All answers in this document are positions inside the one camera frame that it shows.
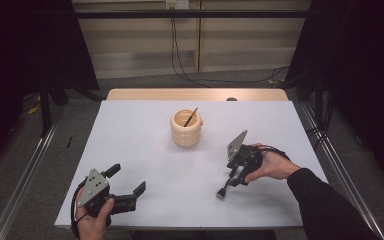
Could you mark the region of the person's right hand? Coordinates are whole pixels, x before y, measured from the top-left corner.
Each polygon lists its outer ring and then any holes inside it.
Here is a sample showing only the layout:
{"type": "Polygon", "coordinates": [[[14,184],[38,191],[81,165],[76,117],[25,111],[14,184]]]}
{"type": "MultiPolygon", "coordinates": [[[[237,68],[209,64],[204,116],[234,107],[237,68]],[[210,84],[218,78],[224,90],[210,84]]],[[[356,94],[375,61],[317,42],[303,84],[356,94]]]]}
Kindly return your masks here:
{"type": "Polygon", "coordinates": [[[249,173],[245,177],[245,182],[250,183],[262,177],[270,177],[277,180],[287,179],[290,175],[300,169],[287,158],[276,152],[267,151],[267,146],[261,143],[255,143],[254,147],[262,149],[263,162],[259,169],[249,173]]]}

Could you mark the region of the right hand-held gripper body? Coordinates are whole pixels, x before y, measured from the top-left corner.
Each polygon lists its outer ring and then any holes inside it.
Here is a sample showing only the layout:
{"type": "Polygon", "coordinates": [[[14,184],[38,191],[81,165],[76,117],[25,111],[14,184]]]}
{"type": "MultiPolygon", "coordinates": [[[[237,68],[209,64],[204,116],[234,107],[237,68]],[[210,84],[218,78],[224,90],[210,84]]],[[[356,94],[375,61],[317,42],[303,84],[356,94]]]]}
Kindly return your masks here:
{"type": "Polygon", "coordinates": [[[227,145],[227,167],[231,170],[238,166],[238,180],[244,180],[245,177],[261,167],[263,157],[262,150],[243,143],[247,131],[244,130],[227,145]]]}

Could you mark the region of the wooden table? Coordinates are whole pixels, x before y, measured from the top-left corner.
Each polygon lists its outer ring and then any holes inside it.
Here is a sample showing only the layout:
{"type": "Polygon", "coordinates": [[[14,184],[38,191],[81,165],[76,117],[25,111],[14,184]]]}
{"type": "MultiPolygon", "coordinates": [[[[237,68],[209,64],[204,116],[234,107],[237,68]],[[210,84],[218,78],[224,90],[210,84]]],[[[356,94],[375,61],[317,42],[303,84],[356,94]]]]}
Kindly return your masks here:
{"type": "Polygon", "coordinates": [[[282,89],[264,88],[118,88],[108,100],[172,100],[172,101],[287,101],[282,89]]]}

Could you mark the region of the metal floor rail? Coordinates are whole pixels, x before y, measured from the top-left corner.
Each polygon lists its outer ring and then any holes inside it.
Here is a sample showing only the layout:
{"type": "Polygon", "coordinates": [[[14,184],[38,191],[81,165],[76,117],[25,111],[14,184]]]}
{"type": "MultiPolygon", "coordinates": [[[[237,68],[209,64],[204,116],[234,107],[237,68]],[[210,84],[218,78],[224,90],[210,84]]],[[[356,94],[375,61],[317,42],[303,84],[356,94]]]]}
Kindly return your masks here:
{"type": "Polygon", "coordinates": [[[46,152],[52,142],[58,124],[53,123],[46,134],[40,138],[40,141],[31,156],[29,163],[24,170],[20,181],[0,214],[0,240],[5,240],[8,232],[15,220],[15,217],[24,201],[27,191],[33,182],[33,178],[41,164],[46,152]]]}
{"type": "Polygon", "coordinates": [[[302,105],[302,109],[307,117],[309,124],[313,128],[313,132],[317,136],[317,141],[323,149],[324,155],[329,160],[348,200],[356,207],[370,229],[381,240],[384,240],[384,234],[380,229],[375,217],[373,216],[372,211],[366,204],[365,200],[363,199],[362,195],[348,174],[328,135],[326,133],[322,133],[319,130],[319,124],[316,122],[316,115],[314,110],[308,103],[304,103],[302,105]]]}

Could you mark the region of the white wall socket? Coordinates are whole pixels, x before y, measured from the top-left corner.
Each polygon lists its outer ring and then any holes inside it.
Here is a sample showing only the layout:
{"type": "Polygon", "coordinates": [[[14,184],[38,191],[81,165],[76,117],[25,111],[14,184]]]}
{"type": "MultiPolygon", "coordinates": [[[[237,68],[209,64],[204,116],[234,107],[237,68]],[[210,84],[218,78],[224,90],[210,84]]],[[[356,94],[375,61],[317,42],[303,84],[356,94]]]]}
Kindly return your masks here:
{"type": "Polygon", "coordinates": [[[166,8],[169,10],[188,10],[189,0],[165,0],[166,8]]]}

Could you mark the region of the black makeup brush silver ferrule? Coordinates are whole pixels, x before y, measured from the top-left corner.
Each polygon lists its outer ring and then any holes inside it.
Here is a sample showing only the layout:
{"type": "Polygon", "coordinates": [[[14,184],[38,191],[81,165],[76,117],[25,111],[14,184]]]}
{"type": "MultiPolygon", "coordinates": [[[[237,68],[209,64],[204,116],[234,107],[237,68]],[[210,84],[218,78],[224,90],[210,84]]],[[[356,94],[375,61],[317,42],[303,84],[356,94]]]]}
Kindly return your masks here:
{"type": "Polygon", "coordinates": [[[224,186],[216,193],[216,197],[218,199],[223,200],[225,198],[228,186],[229,182],[226,182],[224,186]]]}

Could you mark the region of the black horizontal bar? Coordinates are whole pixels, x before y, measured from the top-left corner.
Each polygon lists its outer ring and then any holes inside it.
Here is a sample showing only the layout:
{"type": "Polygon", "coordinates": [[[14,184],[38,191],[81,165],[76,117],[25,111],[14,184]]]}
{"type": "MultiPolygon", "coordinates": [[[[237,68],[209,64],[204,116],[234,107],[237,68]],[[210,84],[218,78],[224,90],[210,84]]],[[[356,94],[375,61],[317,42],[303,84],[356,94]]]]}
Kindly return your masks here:
{"type": "Polygon", "coordinates": [[[92,11],[79,10],[79,19],[132,18],[306,18],[307,10],[138,10],[92,11]]]}

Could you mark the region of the thin black orange-tipped brush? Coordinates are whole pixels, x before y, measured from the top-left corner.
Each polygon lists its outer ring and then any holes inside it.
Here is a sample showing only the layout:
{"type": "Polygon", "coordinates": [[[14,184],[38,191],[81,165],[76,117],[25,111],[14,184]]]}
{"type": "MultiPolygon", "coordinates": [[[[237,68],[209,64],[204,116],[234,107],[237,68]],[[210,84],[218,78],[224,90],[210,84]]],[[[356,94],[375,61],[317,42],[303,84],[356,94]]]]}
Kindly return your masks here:
{"type": "Polygon", "coordinates": [[[190,121],[192,120],[193,116],[196,114],[198,110],[198,107],[196,107],[193,112],[191,113],[191,115],[188,117],[188,119],[186,120],[186,122],[184,123],[183,127],[187,127],[190,123],[190,121]]]}

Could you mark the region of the cream ribbed cup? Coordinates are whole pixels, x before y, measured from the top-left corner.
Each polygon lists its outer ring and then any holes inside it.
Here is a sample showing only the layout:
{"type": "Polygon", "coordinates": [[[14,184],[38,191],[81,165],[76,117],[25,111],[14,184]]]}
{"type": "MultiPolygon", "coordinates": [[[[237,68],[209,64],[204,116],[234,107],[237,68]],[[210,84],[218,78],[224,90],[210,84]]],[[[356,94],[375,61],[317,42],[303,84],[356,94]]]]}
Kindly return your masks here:
{"type": "Polygon", "coordinates": [[[184,123],[191,115],[193,110],[182,109],[174,113],[170,120],[171,136],[174,143],[181,147],[189,148],[198,143],[201,137],[201,127],[203,121],[196,112],[187,127],[184,123]]]}

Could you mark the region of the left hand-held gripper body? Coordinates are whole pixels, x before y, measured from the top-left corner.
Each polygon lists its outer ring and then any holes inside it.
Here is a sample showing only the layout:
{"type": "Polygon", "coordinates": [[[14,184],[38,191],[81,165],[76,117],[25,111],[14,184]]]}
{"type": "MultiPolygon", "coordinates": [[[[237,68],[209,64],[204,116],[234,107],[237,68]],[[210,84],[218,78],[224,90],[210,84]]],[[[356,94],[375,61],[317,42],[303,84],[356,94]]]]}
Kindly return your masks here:
{"type": "Polygon", "coordinates": [[[97,217],[105,202],[112,198],[114,206],[111,215],[135,211],[137,197],[133,193],[120,196],[111,194],[108,179],[105,176],[105,171],[100,172],[95,168],[91,169],[79,185],[83,188],[83,192],[76,203],[76,208],[85,207],[89,216],[97,217]]]}

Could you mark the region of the black metal stand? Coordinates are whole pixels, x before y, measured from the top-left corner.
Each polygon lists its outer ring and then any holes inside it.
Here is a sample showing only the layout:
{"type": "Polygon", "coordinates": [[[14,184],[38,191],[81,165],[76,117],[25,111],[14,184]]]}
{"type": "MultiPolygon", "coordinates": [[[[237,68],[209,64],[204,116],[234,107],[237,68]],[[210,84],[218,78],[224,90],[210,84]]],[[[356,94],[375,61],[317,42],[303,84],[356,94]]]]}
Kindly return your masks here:
{"type": "Polygon", "coordinates": [[[41,115],[42,115],[42,133],[41,136],[44,137],[50,127],[51,127],[51,115],[49,108],[49,95],[46,88],[46,82],[44,79],[40,82],[40,106],[41,106],[41,115]]]}

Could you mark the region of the white table mat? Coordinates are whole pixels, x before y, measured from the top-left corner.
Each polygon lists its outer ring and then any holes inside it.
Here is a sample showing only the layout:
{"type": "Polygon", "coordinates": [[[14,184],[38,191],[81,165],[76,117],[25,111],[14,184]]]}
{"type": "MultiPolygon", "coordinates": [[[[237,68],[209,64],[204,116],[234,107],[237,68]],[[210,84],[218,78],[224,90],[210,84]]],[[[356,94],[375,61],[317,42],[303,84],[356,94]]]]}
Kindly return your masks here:
{"type": "Polygon", "coordinates": [[[101,104],[70,187],[95,168],[119,163],[109,180],[115,195],[146,182],[133,212],[112,223],[132,229],[233,229],[292,227],[301,223],[298,203],[284,181],[262,178],[217,191],[228,178],[227,145],[244,130],[246,143],[284,151],[296,164],[325,176],[290,101],[117,101],[101,104]],[[198,107],[203,125],[197,144],[173,142],[170,120],[198,107]]]}

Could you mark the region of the dark curtain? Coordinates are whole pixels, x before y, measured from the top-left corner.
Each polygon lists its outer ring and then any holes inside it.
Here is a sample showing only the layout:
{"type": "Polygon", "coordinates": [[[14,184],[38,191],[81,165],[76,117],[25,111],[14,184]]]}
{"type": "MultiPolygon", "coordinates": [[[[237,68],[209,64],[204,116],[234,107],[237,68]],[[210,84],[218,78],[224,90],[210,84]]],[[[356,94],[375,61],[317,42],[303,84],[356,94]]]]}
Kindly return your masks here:
{"type": "Polygon", "coordinates": [[[321,84],[384,171],[384,0],[311,0],[286,81],[321,84]]]}
{"type": "Polygon", "coordinates": [[[42,86],[59,104],[65,88],[98,88],[72,0],[0,0],[0,151],[42,86]]]}

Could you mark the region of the person's left hand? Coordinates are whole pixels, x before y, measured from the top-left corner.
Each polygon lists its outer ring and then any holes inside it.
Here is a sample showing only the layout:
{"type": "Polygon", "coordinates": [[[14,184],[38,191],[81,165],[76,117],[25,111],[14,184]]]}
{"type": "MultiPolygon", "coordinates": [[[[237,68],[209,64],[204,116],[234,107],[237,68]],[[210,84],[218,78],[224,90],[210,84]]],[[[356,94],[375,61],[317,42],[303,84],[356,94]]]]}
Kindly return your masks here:
{"type": "Polygon", "coordinates": [[[75,219],[79,230],[80,240],[105,240],[107,226],[106,220],[114,206],[114,200],[109,198],[102,206],[97,217],[87,214],[85,207],[77,208],[75,219]]]}

